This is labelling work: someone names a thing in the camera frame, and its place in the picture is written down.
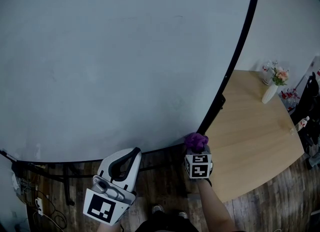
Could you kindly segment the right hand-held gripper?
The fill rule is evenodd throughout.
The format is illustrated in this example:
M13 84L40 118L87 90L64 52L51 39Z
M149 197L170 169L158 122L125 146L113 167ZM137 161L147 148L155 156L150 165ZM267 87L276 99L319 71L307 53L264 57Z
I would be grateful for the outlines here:
M208 179L213 170L210 148L205 146L199 153L186 150L184 168L190 179Z

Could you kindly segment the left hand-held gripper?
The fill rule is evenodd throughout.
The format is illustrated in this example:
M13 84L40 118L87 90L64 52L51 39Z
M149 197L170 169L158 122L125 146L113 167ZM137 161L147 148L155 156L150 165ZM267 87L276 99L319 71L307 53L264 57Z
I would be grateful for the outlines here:
M138 147L104 158L92 178L92 187L85 192L83 214L110 226L118 223L136 199L134 187L141 159Z

